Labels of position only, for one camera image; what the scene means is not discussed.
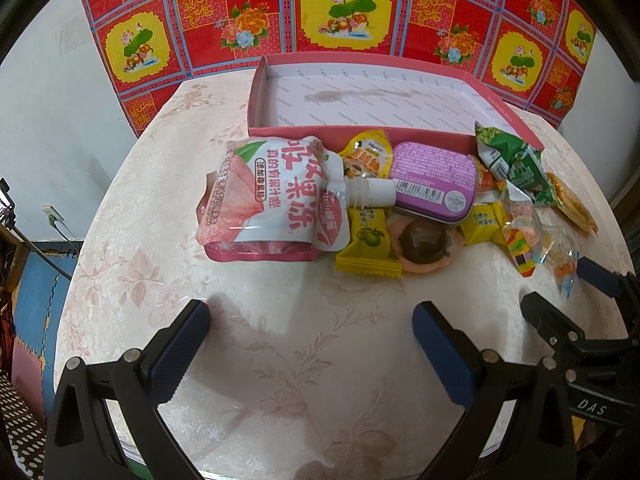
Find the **clear blue candy packet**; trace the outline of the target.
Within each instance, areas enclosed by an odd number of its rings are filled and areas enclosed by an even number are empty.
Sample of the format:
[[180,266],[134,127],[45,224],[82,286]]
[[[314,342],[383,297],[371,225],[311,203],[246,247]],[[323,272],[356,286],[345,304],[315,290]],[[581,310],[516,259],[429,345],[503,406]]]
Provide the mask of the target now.
[[567,297],[573,291],[579,254],[577,246],[564,229],[542,226],[539,262],[553,274],[555,283]]

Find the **orange cracker pack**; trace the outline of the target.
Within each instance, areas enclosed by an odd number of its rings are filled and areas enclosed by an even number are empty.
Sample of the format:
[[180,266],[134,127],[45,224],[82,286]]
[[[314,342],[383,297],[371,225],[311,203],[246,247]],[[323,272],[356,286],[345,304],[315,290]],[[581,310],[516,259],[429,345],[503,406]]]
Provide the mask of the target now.
[[554,188],[558,208],[562,214],[567,216],[582,232],[597,234],[597,223],[577,195],[552,172],[548,172],[547,177]]

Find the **colourful gummy burger packet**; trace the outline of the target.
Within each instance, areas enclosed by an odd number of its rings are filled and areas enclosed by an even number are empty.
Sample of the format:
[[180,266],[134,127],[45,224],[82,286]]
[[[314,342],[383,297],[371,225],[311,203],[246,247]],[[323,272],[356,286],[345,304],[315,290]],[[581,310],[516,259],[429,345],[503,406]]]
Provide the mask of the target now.
[[506,249],[523,278],[536,269],[542,229],[532,199],[510,181],[505,180],[500,193],[501,229]]

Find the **small yellow candy packet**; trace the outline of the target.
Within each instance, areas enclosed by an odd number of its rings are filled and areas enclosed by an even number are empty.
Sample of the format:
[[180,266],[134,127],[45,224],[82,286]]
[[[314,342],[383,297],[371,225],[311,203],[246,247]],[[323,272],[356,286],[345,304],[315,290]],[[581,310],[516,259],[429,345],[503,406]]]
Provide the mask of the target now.
[[465,244],[493,242],[503,245],[503,220],[504,210],[499,202],[475,204],[460,224]]

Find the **brown plum jelly cup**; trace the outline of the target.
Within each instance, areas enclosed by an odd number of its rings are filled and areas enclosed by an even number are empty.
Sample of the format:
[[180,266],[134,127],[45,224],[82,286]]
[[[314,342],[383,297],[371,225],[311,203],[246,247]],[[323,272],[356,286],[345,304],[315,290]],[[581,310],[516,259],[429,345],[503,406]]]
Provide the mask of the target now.
[[387,229],[402,270],[410,274],[446,268],[464,246],[456,228],[424,218],[395,214],[387,222]]

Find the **green pea snack bag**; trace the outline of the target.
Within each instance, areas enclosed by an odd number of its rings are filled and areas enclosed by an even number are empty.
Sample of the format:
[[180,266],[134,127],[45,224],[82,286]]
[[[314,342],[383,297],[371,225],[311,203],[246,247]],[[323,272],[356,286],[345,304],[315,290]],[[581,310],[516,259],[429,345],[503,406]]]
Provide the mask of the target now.
[[497,180],[508,180],[536,206],[558,204],[555,188],[542,166],[541,151],[496,127],[476,122],[474,129],[478,156]]

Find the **yellow green candy packet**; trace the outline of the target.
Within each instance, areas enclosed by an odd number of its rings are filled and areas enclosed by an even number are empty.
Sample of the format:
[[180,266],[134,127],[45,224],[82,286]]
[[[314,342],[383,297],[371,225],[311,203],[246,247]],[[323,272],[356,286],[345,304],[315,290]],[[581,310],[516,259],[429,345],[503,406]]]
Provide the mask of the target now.
[[349,208],[350,242],[335,257],[335,269],[343,273],[400,278],[385,211],[381,208]]

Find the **yellow jelly cup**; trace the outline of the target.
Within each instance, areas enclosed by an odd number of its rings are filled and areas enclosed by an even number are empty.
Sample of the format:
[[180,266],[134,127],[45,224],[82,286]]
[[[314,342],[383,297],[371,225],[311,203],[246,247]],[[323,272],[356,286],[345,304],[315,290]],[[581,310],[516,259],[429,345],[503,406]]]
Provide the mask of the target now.
[[358,133],[339,153],[346,178],[387,179],[393,148],[382,129]]

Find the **pink peach jelly pouch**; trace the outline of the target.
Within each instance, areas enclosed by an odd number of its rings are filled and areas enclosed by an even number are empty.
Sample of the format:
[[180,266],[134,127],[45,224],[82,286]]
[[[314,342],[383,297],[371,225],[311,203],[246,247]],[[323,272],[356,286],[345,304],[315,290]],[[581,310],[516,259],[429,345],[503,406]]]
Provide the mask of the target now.
[[350,242],[348,212],[390,208],[393,181],[349,177],[346,160],[315,136],[230,142],[207,177],[196,240],[228,261],[309,261]]

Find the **blue floor mat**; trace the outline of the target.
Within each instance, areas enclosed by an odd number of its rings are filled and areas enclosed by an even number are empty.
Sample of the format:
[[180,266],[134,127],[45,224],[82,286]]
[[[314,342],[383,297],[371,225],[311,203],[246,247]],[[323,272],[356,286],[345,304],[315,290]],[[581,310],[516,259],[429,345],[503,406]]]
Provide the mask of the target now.
[[28,256],[13,309],[11,380],[40,422],[53,406],[56,336],[69,287],[39,256]]

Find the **pink shallow cardboard box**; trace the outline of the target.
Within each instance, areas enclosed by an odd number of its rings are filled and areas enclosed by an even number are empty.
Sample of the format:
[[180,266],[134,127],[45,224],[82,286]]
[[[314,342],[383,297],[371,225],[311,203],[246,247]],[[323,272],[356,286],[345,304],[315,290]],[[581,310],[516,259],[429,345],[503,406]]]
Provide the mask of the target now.
[[542,145],[503,99],[464,70],[382,54],[266,55],[247,103],[250,136],[316,136],[332,151],[360,132],[381,129],[391,144],[470,154],[477,125]]

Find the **red floral patterned cloth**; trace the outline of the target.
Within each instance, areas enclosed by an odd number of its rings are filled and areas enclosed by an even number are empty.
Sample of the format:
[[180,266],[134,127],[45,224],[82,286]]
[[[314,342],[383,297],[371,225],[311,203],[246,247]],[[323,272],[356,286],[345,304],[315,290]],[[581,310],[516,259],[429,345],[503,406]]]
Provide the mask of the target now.
[[273,53],[347,50],[465,70],[559,125],[597,30],[575,0],[80,1],[134,133],[185,80]]

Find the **wall power socket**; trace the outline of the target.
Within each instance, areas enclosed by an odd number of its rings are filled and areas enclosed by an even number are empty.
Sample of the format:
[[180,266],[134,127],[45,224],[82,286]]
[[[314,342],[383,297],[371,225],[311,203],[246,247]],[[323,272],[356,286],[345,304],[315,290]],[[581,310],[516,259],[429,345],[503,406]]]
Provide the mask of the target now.
[[60,214],[52,205],[43,205],[41,207],[41,211],[47,216],[51,226],[64,221],[62,214]]

